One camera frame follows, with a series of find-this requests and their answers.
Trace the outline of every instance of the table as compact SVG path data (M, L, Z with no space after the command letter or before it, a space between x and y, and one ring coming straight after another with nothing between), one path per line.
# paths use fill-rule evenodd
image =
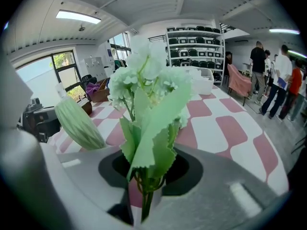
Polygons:
M288 180L281 158L267 134L236 100L213 86L211 95L195 95L187 104L188 125L179 131L176 143L216 153L232 159L255 175L277 194L288 191ZM90 115L108 145L118 146L125 139L119 119L126 110L115 110L110 102L94 103ZM56 153L86 151L62 128L48 140ZM135 182L130 195L137 194ZM131 201L142 207L142 199Z

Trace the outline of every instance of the man in black shirt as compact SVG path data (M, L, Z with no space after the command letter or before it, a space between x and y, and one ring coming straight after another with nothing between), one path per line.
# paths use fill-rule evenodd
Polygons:
M262 105L261 99L262 99L262 94L265 88L265 83L264 83L265 54L264 54L264 50L263 50L263 46L261 42L257 41L256 47L250 53L250 58L253 61L253 75L251 78L252 85L251 85L251 90L249 92L248 99L250 100L253 97L253 91L258 81L259 92L258 92L258 96L257 96L255 103L258 105Z

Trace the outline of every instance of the floor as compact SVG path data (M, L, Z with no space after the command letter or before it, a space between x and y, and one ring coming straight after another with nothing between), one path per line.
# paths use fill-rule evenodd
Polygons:
M220 87L224 92L228 92L227 85L224 84ZM234 91L230 93L230 96L237 100L239 103L243 103L243 97L237 95ZM268 113L263 116L259 114L259 108L255 104L256 95L253 96L252 100L245 102L245 109L252 116L252 118L259 124L259 126L267 133L276 147L285 168L286 173L289 173L300 153L300 149L293 154L291 151L295 148L295 143L300 140L304 135L303 125L304 120L301 115L298 115L296 120L290 122L287 118L284 121L279 121L276 116L273 119L268 118ZM262 102L266 101L266 97L262 97Z

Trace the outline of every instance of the person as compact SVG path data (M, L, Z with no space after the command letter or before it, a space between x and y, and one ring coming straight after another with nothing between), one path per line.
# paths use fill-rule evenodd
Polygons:
M228 64L231 64L231 52L230 51L226 51L226 58L225 58L225 65L224 65L224 75L225 76L229 76L229 72L228 72Z
M307 88L306 88L306 85L307 85L307 69L305 68L305 73L302 74L303 78L302 78L302 85L301 85L301 88L299 90L299 93L298 93L298 96L297 96L297 99L296 99L296 102L295 102L295 105L294 105L294 108L293 108L293 112L292 112L292 115L291 116L288 116L288 119L290 121L294 121L297 114L299 113L299 111L301 110L301 107L304 103L304 99L306 98L306 92L307 92Z
M292 63L288 57L288 47L286 45L282 45L282 53L281 55L276 57L274 70L276 72L276 75L274 76L273 85L270 91L269 98L259 109L260 113L262 115L265 115L272 100L274 99L276 92L278 91L275 104L273 108L270 110L270 115L269 115L270 119L272 119L275 116L278 108L283 104L284 97L286 95L287 84L285 86L282 86L281 82L285 81L287 83L292 73Z
M277 118L279 120L284 120L284 118L287 116L289 113L294 101L297 98L298 91L301 87L302 84L302 74L301 74L301 68L302 68L302 61L300 59L295 60L295 68L292 71L292 76L291 76L291 86L289 89L289 93L287 96L287 99L283 105L282 110L279 113L279 116Z
M253 62L253 73L251 77L251 91L249 92L248 99L250 100L253 97L253 91L255 89L255 85L258 81L259 84L259 93L257 99L255 101L256 104L261 105L262 94L264 92L265 84L264 84L264 73L265 73L265 54L263 50L262 43L257 41L256 47L251 51L250 58Z
M274 55L274 60L272 61L271 63L271 70L270 70L270 73L269 73L269 83L268 83L268 87L267 87L267 91L265 93L265 96L269 96L269 93L270 93L270 90L271 90L271 87L272 87L272 84L273 84L273 81L274 81L274 75L275 75L275 70L274 70L274 66L275 66L275 61L276 61L276 57L278 55Z
M264 54L265 54L265 61L264 61L264 64L265 64L264 84L265 84L265 88L266 88L267 87L267 81L268 81L268 78L269 78L269 73L271 71L271 60L270 60L271 53L270 53L269 50L265 50Z

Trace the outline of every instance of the ceiling light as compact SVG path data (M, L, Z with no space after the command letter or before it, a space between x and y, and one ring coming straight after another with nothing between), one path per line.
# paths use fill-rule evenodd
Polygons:
M3 30L5 30L6 28L8 28L8 26L9 26L9 22L6 22L5 25L4 25Z
M291 34L296 34L296 35L300 34L299 31L289 30L289 29L270 29L270 32L271 33L291 33Z
M296 52L296 51L293 51L293 50L288 50L288 52L289 52L289 53L291 53L291 54L294 54L294 55L300 56L300 57L307 58L307 56L304 56L304 55L302 55L302 54L300 54L300 53L298 53L298 52Z
M100 19L90 16L90 15L67 11L67 10L60 10L57 14L57 18L85 21L85 22L90 22L94 24L97 24L101 21Z

